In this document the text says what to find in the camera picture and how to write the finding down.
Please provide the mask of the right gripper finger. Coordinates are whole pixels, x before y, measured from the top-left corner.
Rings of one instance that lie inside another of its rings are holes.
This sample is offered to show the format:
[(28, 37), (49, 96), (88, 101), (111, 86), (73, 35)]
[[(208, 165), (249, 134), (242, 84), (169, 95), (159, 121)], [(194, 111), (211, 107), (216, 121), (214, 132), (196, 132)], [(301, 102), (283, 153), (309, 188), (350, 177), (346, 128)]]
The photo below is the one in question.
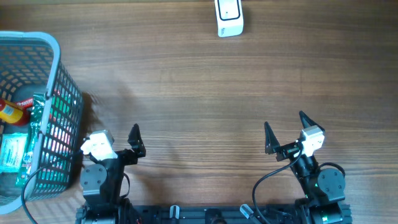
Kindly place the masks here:
[(279, 144), (270, 124), (267, 121), (264, 123), (264, 129), (265, 129), (265, 135), (266, 135), (265, 153), (274, 154), (278, 151), (280, 144)]
[(309, 127), (312, 127), (312, 126), (318, 126), (322, 131), (325, 131), (325, 129), (322, 126), (320, 126), (314, 120), (309, 118), (303, 111), (299, 111), (299, 116), (300, 116), (300, 120), (301, 120), (302, 126), (304, 128), (309, 128)]

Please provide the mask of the green glove package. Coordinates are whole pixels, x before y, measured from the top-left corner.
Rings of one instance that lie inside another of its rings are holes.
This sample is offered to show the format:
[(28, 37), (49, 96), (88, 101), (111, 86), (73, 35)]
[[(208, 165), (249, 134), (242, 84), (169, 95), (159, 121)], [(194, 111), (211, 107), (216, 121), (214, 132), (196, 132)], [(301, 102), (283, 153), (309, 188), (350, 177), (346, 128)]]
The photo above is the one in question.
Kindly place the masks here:
[(45, 94), (34, 93), (32, 98), (32, 109), (30, 114), (30, 123), (28, 128), (28, 141), (25, 152), (22, 157), (21, 167), (19, 169), (16, 187), (22, 187), (31, 173), (35, 144), (38, 141), (42, 115), (44, 113)]

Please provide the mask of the teal wet wipes pack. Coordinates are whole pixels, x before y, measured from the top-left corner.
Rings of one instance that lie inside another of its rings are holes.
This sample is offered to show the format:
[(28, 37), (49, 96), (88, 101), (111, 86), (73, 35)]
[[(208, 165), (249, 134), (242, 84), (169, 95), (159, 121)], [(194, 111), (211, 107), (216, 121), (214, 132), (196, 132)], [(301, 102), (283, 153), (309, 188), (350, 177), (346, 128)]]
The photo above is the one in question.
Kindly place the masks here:
[(1, 172), (18, 172), (27, 143), (27, 133), (4, 134), (1, 143)]

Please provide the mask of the red sauce bottle green cap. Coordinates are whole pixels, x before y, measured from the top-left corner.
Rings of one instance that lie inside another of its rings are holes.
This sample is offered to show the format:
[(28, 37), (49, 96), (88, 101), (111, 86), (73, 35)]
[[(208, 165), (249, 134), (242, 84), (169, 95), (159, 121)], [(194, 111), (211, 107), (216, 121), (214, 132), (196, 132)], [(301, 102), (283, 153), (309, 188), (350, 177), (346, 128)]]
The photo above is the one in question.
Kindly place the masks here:
[(30, 113), (15, 103), (1, 98), (1, 120), (14, 126), (23, 126), (30, 121)]

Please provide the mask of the red instant coffee stick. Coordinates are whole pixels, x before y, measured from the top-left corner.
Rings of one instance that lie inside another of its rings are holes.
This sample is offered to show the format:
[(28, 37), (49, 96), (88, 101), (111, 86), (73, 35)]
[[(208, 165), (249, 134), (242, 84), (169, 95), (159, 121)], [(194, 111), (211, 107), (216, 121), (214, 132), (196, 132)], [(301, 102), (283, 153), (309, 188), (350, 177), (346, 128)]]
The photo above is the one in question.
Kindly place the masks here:
[(33, 98), (28, 98), (26, 100), (16, 102), (17, 106), (20, 106), (21, 108), (24, 108), (24, 109), (33, 107), (33, 104), (34, 104)]

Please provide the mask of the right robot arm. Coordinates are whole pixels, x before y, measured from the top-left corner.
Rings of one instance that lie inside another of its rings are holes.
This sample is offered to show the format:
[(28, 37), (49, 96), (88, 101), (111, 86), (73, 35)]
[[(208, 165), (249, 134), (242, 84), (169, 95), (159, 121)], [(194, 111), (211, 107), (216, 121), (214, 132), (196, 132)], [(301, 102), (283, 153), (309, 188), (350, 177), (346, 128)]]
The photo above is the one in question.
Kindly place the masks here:
[(315, 159), (315, 151), (325, 140), (325, 129), (303, 111), (299, 116), (303, 126), (300, 136), (285, 145), (278, 142), (270, 124), (264, 123), (265, 153), (275, 154), (278, 161), (289, 160), (287, 167), (292, 170), (305, 196), (292, 204), (266, 205), (260, 213), (266, 223), (352, 223), (350, 206), (343, 203), (345, 170), (332, 162), (319, 164)]

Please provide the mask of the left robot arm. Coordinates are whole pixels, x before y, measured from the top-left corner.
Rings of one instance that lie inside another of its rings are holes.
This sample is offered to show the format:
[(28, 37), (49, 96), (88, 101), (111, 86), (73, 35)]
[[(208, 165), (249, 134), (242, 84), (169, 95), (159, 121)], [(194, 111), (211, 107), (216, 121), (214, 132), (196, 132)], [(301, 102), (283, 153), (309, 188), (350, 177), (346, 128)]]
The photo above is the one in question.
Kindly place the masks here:
[(77, 224), (142, 223), (141, 215), (127, 197), (129, 194), (121, 194), (123, 180), (129, 180), (124, 168), (146, 156), (138, 124), (132, 127), (127, 142), (129, 149), (114, 151), (114, 138), (108, 130), (95, 131), (84, 140), (80, 150), (93, 164), (80, 175), (85, 204), (76, 211)]

